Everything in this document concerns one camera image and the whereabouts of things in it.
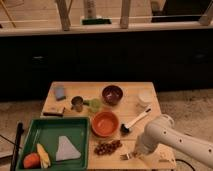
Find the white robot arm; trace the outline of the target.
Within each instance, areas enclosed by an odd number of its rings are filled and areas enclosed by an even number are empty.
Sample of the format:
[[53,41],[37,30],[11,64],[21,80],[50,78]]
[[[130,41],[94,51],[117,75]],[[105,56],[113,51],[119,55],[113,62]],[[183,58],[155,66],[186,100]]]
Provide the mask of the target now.
[[152,154],[159,144],[172,147],[213,169],[213,143],[174,129],[174,120],[162,114],[148,122],[137,137],[134,152],[140,156]]

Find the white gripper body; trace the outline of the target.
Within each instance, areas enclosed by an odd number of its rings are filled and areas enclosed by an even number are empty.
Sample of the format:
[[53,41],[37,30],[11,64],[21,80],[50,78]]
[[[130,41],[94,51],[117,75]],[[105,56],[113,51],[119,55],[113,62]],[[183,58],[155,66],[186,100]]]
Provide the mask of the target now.
[[148,168],[158,168],[159,166],[159,155],[156,153],[149,155],[140,155],[139,159],[148,167]]

